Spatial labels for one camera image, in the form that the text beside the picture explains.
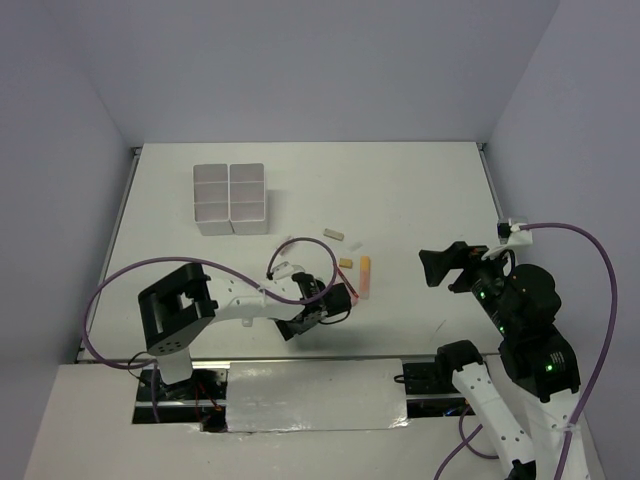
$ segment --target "orange marker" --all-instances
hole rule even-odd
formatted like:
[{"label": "orange marker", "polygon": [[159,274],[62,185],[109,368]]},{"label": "orange marker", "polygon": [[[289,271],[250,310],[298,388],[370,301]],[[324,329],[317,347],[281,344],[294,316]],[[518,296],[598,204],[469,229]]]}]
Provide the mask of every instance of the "orange marker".
[{"label": "orange marker", "polygon": [[369,298],[369,283],[371,282],[371,259],[367,256],[360,257],[360,298]]}]

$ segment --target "gray wall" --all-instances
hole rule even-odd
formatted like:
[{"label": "gray wall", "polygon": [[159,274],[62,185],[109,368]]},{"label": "gray wall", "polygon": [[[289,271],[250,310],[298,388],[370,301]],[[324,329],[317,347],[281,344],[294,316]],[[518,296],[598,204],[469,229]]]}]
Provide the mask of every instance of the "gray wall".
[{"label": "gray wall", "polygon": [[45,0],[130,144],[487,140],[558,0]]},{"label": "gray wall", "polygon": [[[511,214],[567,221],[599,237],[620,283],[614,344],[587,418],[609,478],[640,478],[640,2],[562,0],[489,142]],[[597,252],[570,233],[534,233],[529,258],[557,277],[557,322],[586,381],[606,329],[609,288]]]},{"label": "gray wall", "polygon": [[0,5],[0,465],[22,478],[60,362],[79,342],[130,165],[55,22]]}]

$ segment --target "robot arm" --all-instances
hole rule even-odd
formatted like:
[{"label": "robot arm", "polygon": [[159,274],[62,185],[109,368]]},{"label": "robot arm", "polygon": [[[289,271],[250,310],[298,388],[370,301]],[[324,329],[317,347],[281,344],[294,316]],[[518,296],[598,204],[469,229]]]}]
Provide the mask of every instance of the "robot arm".
[{"label": "robot arm", "polygon": [[[294,301],[311,298],[325,288],[322,281],[288,262],[277,266],[272,278],[261,285],[265,291]],[[266,317],[275,320],[287,341],[325,318],[351,310],[344,284],[333,285],[313,303],[287,304],[239,280],[211,279],[197,263],[183,265],[143,290],[138,304],[147,352],[156,357],[166,385],[191,379],[189,345],[209,325],[241,319],[243,325],[250,326],[254,318]]]},{"label": "robot arm", "polygon": [[[517,225],[511,228],[520,232]],[[516,245],[530,243],[520,235],[515,239]],[[461,269],[449,290],[471,292],[503,336],[500,357],[521,389],[531,440],[487,384],[486,368],[470,342],[441,347],[436,362],[479,415],[509,480],[553,478],[567,428],[574,436],[562,478],[589,478],[579,427],[568,425],[580,398],[580,375],[573,349],[553,326],[561,306],[555,282],[535,265],[519,265],[505,275],[506,260],[499,253],[455,242],[443,252],[422,250],[420,259],[429,287],[438,286],[450,270]]]}]

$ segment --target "white table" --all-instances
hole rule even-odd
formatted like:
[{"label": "white table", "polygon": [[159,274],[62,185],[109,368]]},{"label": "white table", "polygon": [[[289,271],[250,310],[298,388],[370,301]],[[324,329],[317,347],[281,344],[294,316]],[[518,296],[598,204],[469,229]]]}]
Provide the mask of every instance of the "white table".
[{"label": "white table", "polygon": [[[192,167],[201,163],[265,165],[270,232],[203,237],[193,219]],[[372,259],[371,298],[348,321],[318,326],[284,342],[273,322],[252,328],[222,322],[192,344],[194,358],[291,358],[425,355],[468,338],[495,353],[500,336],[471,295],[453,295],[446,281],[426,286],[420,249],[444,249],[455,240],[495,244],[497,214],[475,143],[146,144],[133,180],[108,273],[155,257],[211,259],[256,279],[286,235],[315,236],[339,256],[358,284],[358,259]],[[324,228],[346,234],[322,237]],[[353,254],[346,247],[360,241]],[[325,279],[326,253],[296,245],[292,263]],[[114,282],[100,298],[90,338],[111,359],[145,350],[138,293],[177,264],[144,267]],[[210,275],[220,275],[209,270]]]},{"label": "white table", "polygon": [[[510,404],[513,384],[498,358],[489,363],[496,387]],[[186,424],[132,425],[135,391],[136,381],[123,371],[102,365],[60,367],[25,480],[432,479],[460,443],[457,418],[416,419],[391,430],[253,435],[203,434]],[[519,410],[512,410],[520,418]],[[468,418],[465,430],[476,425],[475,418]],[[586,423],[583,434],[591,479],[603,480]],[[492,451],[482,432],[473,444]],[[463,450],[441,480],[502,478],[499,462]]]}]

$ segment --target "divided container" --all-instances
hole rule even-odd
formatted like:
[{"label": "divided container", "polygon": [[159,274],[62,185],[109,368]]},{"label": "divided container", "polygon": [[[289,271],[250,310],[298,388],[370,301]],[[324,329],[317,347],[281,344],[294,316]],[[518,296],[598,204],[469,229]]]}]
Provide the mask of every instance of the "divided container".
[{"label": "divided container", "polygon": [[262,163],[229,166],[229,206],[238,235],[267,233],[267,187]]},{"label": "divided container", "polygon": [[267,190],[262,163],[195,165],[195,220],[205,236],[267,233]]}]

